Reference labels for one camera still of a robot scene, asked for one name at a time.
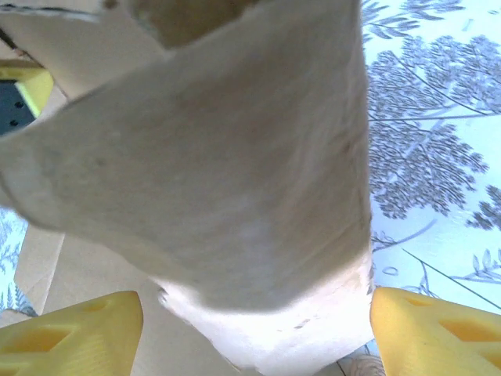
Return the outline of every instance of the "yellow plastic part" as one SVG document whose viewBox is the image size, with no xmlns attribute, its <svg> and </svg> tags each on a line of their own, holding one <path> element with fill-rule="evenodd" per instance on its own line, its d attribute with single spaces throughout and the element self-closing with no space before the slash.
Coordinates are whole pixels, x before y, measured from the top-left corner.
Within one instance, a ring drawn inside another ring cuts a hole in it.
<svg viewBox="0 0 501 376">
<path fill-rule="evenodd" d="M 40 116 L 54 87 L 47 70 L 22 60 L 0 60 L 0 80 L 16 81 L 17 90 L 35 118 Z"/>
<path fill-rule="evenodd" d="M 501 316 L 380 287 L 370 320 L 387 376 L 501 376 Z"/>
<path fill-rule="evenodd" d="M 129 376 L 142 331 L 134 291 L 0 329 L 0 376 Z"/>
</svg>

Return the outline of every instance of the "yellow object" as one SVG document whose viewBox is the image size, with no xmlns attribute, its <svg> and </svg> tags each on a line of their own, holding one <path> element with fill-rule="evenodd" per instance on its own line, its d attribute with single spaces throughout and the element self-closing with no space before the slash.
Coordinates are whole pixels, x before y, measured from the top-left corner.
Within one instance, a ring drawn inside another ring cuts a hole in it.
<svg viewBox="0 0 501 376">
<path fill-rule="evenodd" d="M 0 329 L 0 376 L 129 376 L 142 331 L 134 291 Z"/>
<path fill-rule="evenodd" d="M 501 316 L 389 287 L 370 315 L 387 376 L 501 376 Z"/>
<path fill-rule="evenodd" d="M 0 60 L 0 80 L 16 82 L 18 92 L 35 118 L 40 116 L 54 86 L 47 70 L 22 60 Z"/>
</svg>

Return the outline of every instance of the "patterned fabric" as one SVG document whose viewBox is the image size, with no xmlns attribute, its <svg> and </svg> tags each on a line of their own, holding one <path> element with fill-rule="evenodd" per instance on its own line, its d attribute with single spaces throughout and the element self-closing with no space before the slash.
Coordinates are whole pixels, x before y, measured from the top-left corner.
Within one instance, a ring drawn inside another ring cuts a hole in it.
<svg viewBox="0 0 501 376">
<path fill-rule="evenodd" d="M 501 4 L 362 7 L 375 283 L 501 313 Z M 34 314 L 13 283 L 26 223 L 0 213 L 0 309 Z"/>
</svg>

